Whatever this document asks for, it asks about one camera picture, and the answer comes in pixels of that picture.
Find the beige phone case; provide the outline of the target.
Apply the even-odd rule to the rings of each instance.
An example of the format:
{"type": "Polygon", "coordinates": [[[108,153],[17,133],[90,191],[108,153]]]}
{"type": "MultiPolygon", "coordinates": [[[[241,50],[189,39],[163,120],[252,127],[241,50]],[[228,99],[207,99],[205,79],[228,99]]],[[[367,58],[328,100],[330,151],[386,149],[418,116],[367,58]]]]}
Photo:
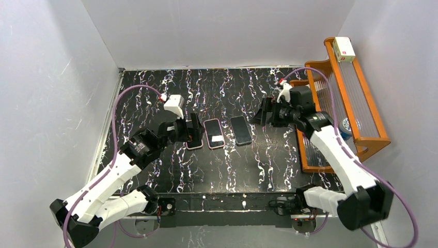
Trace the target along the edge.
{"type": "Polygon", "coordinates": [[[198,138],[193,138],[193,134],[192,134],[192,133],[190,134],[190,138],[191,138],[190,141],[193,141],[193,140],[195,140],[195,139],[198,140],[198,138]]]}

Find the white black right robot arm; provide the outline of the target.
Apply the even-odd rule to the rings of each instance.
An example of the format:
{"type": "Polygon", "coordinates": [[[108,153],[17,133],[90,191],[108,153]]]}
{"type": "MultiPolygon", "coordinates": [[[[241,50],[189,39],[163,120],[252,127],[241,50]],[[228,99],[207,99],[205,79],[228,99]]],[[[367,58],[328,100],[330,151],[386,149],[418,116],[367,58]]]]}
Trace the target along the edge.
{"type": "Polygon", "coordinates": [[[276,128],[295,125],[323,154],[340,180],[342,193],[312,184],[297,188],[295,207],[333,214],[348,230],[388,218],[394,198],[390,185],[358,165],[330,114],[316,110],[310,88],[287,85],[277,99],[263,99],[250,122],[261,126],[269,123],[276,128]]]}

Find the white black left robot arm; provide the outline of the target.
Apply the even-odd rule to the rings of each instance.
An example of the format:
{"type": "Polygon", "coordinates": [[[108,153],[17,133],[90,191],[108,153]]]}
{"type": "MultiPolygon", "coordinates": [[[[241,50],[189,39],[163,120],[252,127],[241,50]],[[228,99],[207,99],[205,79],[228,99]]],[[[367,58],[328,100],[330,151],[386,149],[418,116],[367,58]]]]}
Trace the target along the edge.
{"type": "Polygon", "coordinates": [[[161,123],[157,133],[141,128],[116,151],[111,164],[92,181],[66,200],[54,200],[50,210],[62,229],[66,247],[85,247],[107,225],[130,214],[158,210],[160,197],[147,185],[118,199],[110,197],[157,160],[168,146],[176,142],[200,141],[204,131],[196,113],[191,114],[191,121],[178,118],[161,123]]]}

